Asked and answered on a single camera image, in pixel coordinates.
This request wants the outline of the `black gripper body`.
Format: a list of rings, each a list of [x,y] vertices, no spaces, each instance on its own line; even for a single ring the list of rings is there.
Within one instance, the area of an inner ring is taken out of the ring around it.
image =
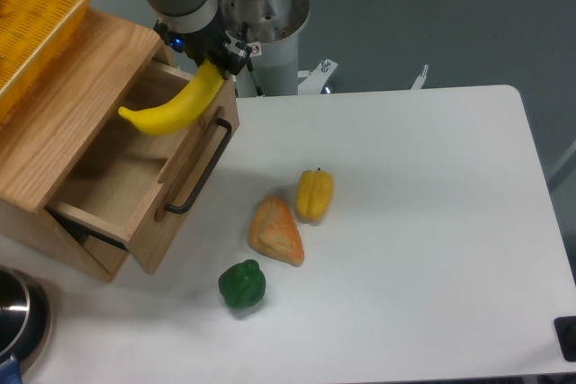
[[[217,10],[211,21],[198,31],[176,31],[174,27],[157,20],[153,30],[160,39],[173,51],[184,53],[190,58],[193,52],[205,52],[208,61],[226,58],[229,61],[229,71],[237,76],[244,67],[250,67],[249,48],[242,42],[232,43],[225,32],[224,20],[220,10]]]

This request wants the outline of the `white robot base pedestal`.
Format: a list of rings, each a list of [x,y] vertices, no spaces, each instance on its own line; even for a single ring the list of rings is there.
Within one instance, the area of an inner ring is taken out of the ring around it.
[[[299,33],[310,15],[310,0],[219,0],[226,32],[252,52],[252,70],[236,75],[241,98],[298,93]]]

